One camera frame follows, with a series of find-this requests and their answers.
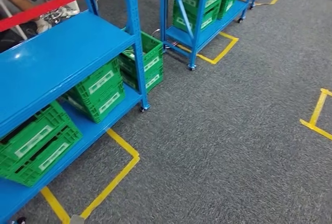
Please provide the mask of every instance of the yellow floor tape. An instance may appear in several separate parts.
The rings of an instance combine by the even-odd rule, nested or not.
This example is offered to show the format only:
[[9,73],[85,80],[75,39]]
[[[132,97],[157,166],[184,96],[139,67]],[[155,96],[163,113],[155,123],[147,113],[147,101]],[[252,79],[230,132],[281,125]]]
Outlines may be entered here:
[[[227,53],[229,53],[229,50],[231,50],[234,45],[235,45],[235,43],[237,43],[238,41],[238,38],[237,38],[237,37],[231,36],[231,35],[226,34],[226,33],[223,33],[223,32],[220,32],[219,34],[221,35],[221,36],[230,39],[231,42],[229,45],[227,45],[227,47],[226,47],[224,50],[221,51],[219,55],[217,55],[214,59],[210,59],[210,58],[205,57],[205,56],[201,55],[201,54],[197,54],[196,56],[199,57],[201,59],[203,59],[204,61],[210,62],[211,64],[215,65],[217,62],[219,62],[220,60],[221,60],[221,58],[223,58],[225,55],[226,55]],[[189,50],[189,49],[188,49],[188,48],[186,48],[185,46],[183,46],[181,44],[177,44],[177,47],[179,47],[180,49],[183,49],[183,50],[185,50],[186,52],[191,52],[191,50]]]
[[[112,129],[109,129],[107,131],[110,137],[114,139],[118,145],[126,150],[128,153],[131,154],[133,158],[127,164],[124,169],[122,169],[120,173],[118,173],[115,178],[111,181],[108,186],[106,186],[104,190],[103,190],[100,194],[96,197],[93,202],[91,202],[89,206],[85,209],[81,217],[84,219],[87,219],[89,217],[94,210],[95,210],[97,206],[105,200],[108,195],[109,195],[112,191],[114,190],[118,184],[119,184],[122,179],[124,179],[126,175],[128,175],[132,168],[134,168],[137,163],[140,161],[140,154],[131,147],[130,144],[125,141],[123,138],[120,137],[115,131]],[[46,199],[46,201],[54,211],[54,213],[63,223],[63,224],[69,224],[70,218],[69,216],[64,210],[59,201],[57,200],[55,196],[54,196],[51,190],[48,187],[45,187],[41,191],[41,193]]]
[[327,95],[332,96],[332,92],[330,92],[327,89],[321,88],[321,95],[319,96],[318,100],[317,101],[317,104],[315,107],[314,112],[311,116],[310,121],[306,122],[303,119],[300,119],[300,122],[304,126],[306,126],[309,129],[312,129],[313,131],[315,131],[317,133],[319,133],[321,135],[323,135],[324,137],[328,138],[332,141],[331,134],[316,126],[317,120],[318,119],[319,115],[321,114],[321,109],[323,108],[323,106],[325,102],[325,99]]

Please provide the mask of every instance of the red barrier rope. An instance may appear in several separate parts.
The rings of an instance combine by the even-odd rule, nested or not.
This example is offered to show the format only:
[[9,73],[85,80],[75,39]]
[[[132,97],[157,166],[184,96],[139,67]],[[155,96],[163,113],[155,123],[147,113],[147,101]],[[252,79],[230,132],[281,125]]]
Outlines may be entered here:
[[0,20],[0,32],[13,28],[16,25],[26,23],[33,18],[38,18],[40,15],[57,9],[75,0],[50,0],[46,3],[37,5],[32,9],[17,13],[10,18]]

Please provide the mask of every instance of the gray carpet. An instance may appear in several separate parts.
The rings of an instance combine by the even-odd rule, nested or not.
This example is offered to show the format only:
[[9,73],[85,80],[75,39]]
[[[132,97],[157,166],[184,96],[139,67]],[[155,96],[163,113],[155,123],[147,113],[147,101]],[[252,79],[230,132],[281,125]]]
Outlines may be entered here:
[[[126,22],[123,0],[99,5]],[[158,5],[140,0],[143,31],[159,27]],[[152,107],[113,127],[141,160],[87,223],[330,223],[332,143],[299,120],[310,118],[320,88],[332,89],[331,16],[329,0],[279,0],[227,27],[240,40],[217,65],[198,59],[189,72],[165,55]],[[202,53],[214,58],[228,42]],[[331,113],[327,100],[318,125],[332,133]],[[79,214],[129,159],[104,135],[50,188]],[[41,196],[23,213],[59,223]]]

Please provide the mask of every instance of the shoe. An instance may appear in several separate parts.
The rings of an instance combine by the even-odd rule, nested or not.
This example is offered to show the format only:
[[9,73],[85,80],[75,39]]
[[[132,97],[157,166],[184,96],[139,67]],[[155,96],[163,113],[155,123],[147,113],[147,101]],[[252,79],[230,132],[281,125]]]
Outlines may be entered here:
[[37,21],[35,21],[35,24],[37,25],[37,33],[38,34],[45,32],[45,31],[51,28],[51,24],[49,24],[48,22],[46,22],[45,20],[43,20],[43,19],[37,20]]

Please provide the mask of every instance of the shelf caster wheel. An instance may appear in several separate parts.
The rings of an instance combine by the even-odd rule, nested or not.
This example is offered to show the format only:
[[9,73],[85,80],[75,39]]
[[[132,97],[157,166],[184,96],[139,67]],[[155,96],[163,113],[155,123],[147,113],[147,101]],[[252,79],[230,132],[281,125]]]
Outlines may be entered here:
[[141,113],[143,113],[143,112],[145,112],[145,111],[147,111],[148,110],[148,108],[144,108],[144,107],[140,107],[140,112]]
[[16,220],[17,224],[26,224],[26,217],[23,216],[23,217],[20,217],[18,219]]

